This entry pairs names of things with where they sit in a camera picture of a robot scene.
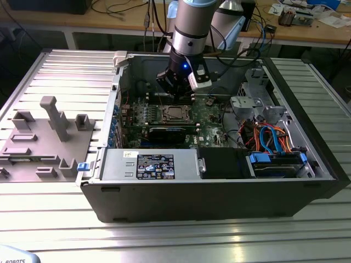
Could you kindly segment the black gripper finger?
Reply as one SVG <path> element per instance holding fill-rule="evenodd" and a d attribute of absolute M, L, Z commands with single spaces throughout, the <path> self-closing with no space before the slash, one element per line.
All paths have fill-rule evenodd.
<path fill-rule="evenodd" d="M 157 74 L 156 81 L 167 94 L 171 95 L 174 103 L 179 102 L 182 85 L 176 73 L 166 68 Z"/>
<path fill-rule="evenodd" d="M 190 97 L 194 92 L 187 78 L 184 78 L 179 85 L 179 97 L 181 99 Z"/>

